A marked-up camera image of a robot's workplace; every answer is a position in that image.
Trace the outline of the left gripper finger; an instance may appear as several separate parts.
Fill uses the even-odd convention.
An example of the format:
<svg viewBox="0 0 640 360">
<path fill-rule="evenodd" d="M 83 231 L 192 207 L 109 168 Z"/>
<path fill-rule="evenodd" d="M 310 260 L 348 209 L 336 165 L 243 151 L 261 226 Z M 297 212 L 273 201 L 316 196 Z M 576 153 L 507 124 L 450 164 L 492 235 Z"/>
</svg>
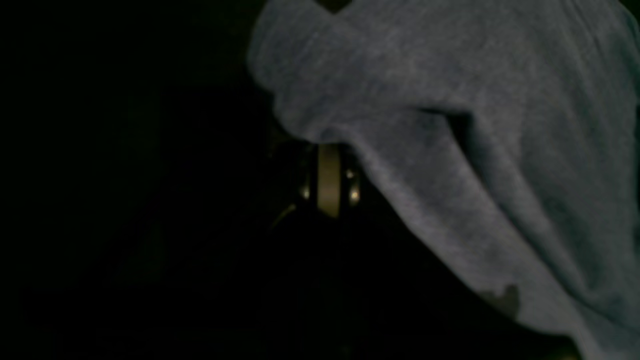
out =
<svg viewBox="0 0 640 360">
<path fill-rule="evenodd" d="M 347 217 L 362 199 L 361 167 L 343 144 L 310 145 L 301 163 L 302 201 L 331 219 Z"/>
</svg>

